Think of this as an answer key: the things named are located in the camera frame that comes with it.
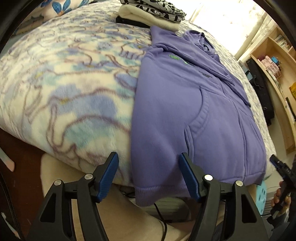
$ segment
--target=beige pants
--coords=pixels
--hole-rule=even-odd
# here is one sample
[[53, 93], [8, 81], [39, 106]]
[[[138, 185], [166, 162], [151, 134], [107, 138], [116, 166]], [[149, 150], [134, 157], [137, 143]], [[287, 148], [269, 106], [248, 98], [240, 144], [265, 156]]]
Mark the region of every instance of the beige pants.
[[[41, 182], [43, 194], [46, 195], [53, 182], [57, 179], [66, 182], [79, 180], [84, 175], [61, 161], [45, 154], [41, 159]], [[249, 188], [251, 194], [256, 194], [255, 186]], [[77, 241], [83, 241], [82, 230], [79, 222], [77, 202], [72, 201], [73, 220]], [[139, 207], [132, 204], [123, 196], [115, 185], [111, 186], [108, 196], [97, 204], [98, 211], [109, 241], [160, 241], [164, 226], [161, 221], [150, 216]], [[219, 213], [218, 223], [223, 220], [223, 210]], [[186, 241], [189, 231], [185, 223], [168, 225], [165, 241]]]

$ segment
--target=wooden bookshelf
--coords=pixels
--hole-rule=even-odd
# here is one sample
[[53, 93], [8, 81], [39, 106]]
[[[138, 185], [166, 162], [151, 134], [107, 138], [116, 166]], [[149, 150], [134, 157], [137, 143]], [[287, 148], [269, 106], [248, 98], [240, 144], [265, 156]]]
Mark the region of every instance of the wooden bookshelf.
[[[289, 106], [286, 104], [286, 98], [290, 101], [291, 110], [296, 114], [296, 100], [289, 89], [289, 87], [296, 82], [296, 52], [293, 47], [286, 50], [277, 44], [275, 39], [279, 34], [286, 38], [281, 29], [278, 27], [275, 28], [275, 30], [252, 52], [251, 58], [256, 61], [268, 77], [268, 90], [283, 134], [286, 153], [289, 154], [296, 150], [296, 123]], [[270, 58], [276, 57], [280, 61], [281, 77], [277, 79], [280, 88], [269, 75], [264, 65], [258, 60], [261, 55], [268, 55]]]

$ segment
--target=floral pillow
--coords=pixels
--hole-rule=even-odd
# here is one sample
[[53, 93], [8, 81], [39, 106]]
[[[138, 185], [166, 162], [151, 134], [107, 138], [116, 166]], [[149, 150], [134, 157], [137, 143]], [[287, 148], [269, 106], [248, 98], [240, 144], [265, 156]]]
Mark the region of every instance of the floral pillow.
[[42, 25], [49, 19], [62, 16], [63, 14], [79, 8], [93, 0], [44, 0], [40, 3], [18, 26], [14, 35], [31, 31]]

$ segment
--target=stack of folded clothes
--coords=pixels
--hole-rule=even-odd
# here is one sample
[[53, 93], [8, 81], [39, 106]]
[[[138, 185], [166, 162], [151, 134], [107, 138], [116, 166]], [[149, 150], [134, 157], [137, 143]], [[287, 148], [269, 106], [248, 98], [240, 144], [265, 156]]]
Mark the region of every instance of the stack of folded clothes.
[[120, 0], [117, 23], [130, 24], [142, 28], [158, 26], [177, 32], [186, 13], [164, 0]]

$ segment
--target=blue flower print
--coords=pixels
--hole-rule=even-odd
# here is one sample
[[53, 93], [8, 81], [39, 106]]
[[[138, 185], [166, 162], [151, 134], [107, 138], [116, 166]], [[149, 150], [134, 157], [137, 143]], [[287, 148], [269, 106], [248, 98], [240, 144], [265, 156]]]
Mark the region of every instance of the blue flower print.
[[45, 7], [47, 6], [48, 4], [51, 3], [52, 0], [44, 0], [41, 4], [40, 4], [40, 7]]
[[53, 2], [52, 7], [58, 16], [62, 16], [63, 14], [72, 11], [72, 9], [69, 8], [70, 4], [71, 0], [66, 0], [63, 7], [59, 2]]
[[89, 0], [82, 0], [82, 2], [80, 3], [80, 5], [78, 7], [82, 7], [84, 5], [87, 5], [89, 2]]

